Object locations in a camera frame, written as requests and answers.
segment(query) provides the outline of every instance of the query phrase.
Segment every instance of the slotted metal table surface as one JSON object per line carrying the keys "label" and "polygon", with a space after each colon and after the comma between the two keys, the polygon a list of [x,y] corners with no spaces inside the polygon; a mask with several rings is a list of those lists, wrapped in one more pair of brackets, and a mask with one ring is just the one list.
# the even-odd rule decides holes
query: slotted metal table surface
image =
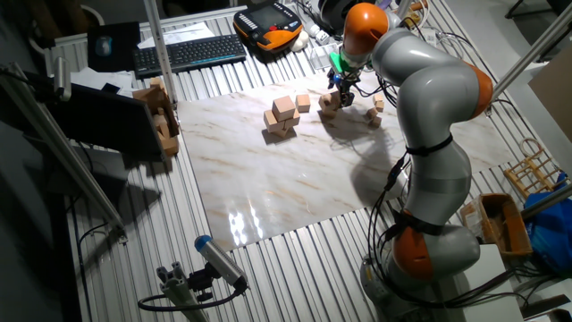
{"label": "slotted metal table surface", "polygon": [[[428,25],[468,38],[443,0],[433,0],[432,4]],[[214,34],[228,35],[234,33],[232,16],[239,9],[173,18],[163,21],[163,27],[165,31],[176,30],[205,21]],[[141,37],[151,37],[146,23],[141,24]],[[215,97],[324,72],[315,71],[308,61],[315,46],[316,43],[311,41],[304,51],[278,55],[270,64],[262,64],[249,55],[243,63],[178,73],[174,80],[178,99],[193,101]],[[454,54],[450,47],[443,47],[443,50]],[[491,74],[476,50],[464,46],[463,53],[466,61],[497,81],[496,75]],[[86,35],[58,39],[56,47],[46,51],[48,73],[52,72],[51,62],[57,56],[68,59],[73,72],[86,67]],[[149,80],[133,81],[134,88],[148,86]],[[505,94],[500,98],[510,100]],[[493,105],[490,120],[514,158],[524,158],[519,142],[525,137],[537,138],[528,121],[515,107],[502,103]],[[181,135],[179,142],[181,151],[172,159],[172,171],[166,172],[162,165],[156,164],[141,165],[130,171],[129,186],[119,203],[129,241],[121,244],[108,228],[102,228],[98,230],[100,233],[89,235],[81,244],[85,287],[74,241],[89,228],[102,224],[103,220],[83,199],[68,214],[84,321],[185,320],[181,313],[153,313],[137,307],[138,299],[161,293],[156,268],[170,267],[172,262],[180,261],[189,273],[202,269],[205,264],[193,245],[199,235],[210,234],[210,231]],[[524,200],[502,174],[511,166],[499,165],[474,174],[467,201],[480,193],[505,192],[522,205]],[[460,224],[458,214],[450,222]],[[272,322],[376,320],[374,305],[365,296],[359,282],[359,266],[366,254],[367,223],[368,210],[358,209],[231,251],[231,257],[248,275],[251,289],[246,296],[208,309],[210,319]],[[391,225],[391,218],[387,216],[376,229],[381,232],[388,225]],[[216,299],[222,299],[231,290],[224,282],[216,281],[213,292]]]}

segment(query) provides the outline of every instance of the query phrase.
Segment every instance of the robotic arm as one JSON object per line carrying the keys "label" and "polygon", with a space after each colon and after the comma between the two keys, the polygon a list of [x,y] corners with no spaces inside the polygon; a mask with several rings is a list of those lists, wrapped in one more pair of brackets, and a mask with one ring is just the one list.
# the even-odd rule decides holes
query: robotic arm
{"label": "robotic arm", "polygon": [[[380,77],[400,87],[397,115],[412,158],[411,185],[403,220],[391,236],[387,267],[375,269],[387,272],[401,290],[413,291],[462,272],[480,257],[477,240],[466,227],[446,225],[465,201],[471,180],[468,156],[450,127],[483,112],[492,99],[492,82],[473,65],[399,25],[393,13],[375,5],[353,6],[328,77],[330,88],[340,91],[342,106],[351,105],[349,87],[359,82],[369,62]],[[382,293],[391,293],[382,287]],[[379,299],[379,290],[366,293]]]}

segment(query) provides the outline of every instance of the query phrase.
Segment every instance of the computer screen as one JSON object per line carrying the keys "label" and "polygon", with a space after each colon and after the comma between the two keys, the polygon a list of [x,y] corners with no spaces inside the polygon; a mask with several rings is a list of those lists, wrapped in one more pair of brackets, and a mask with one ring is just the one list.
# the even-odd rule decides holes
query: computer screen
{"label": "computer screen", "polygon": [[[28,72],[26,77],[53,90],[50,78]],[[145,102],[72,84],[69,101],[46,106],[69,139],[114,149],[138,161],[166,159]]]}

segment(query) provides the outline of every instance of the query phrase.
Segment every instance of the white marble board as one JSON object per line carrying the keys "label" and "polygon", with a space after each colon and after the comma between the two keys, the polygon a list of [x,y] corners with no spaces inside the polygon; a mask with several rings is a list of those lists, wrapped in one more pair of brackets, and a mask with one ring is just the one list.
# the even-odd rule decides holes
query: white marble board
{"label": "white marble board", "polygon": [[[405,152],[396,110],[386,102],[382,126],[367,126],[372,99],[356,94],[335,119],[322,118],[317,103],[325,74],[194,102],[178,114],[211,234],[232,250],[300,227],[372,206],[387,173]],[[362,74],[365,91],[377,87]],[[265,130],[263,112],[275,98],[309,94],[285,139]],[[512,160],[509,149],[483,115],[452,128],[471,159],[473,173]],[[392,193],[401,192],[398,184]]]}

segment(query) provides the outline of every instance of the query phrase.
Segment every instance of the keyboard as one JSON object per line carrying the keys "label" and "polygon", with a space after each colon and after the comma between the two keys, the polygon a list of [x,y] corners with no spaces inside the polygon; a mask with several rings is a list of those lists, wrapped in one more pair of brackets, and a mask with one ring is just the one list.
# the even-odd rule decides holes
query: keyboard
{"label": "keyboard", "polygon": [[[172,72],[244,61],[247,53],[238,35],[217,36],[167,45]],[[133,51],[135,78],[161,75],[161,66],[154,47]]]}

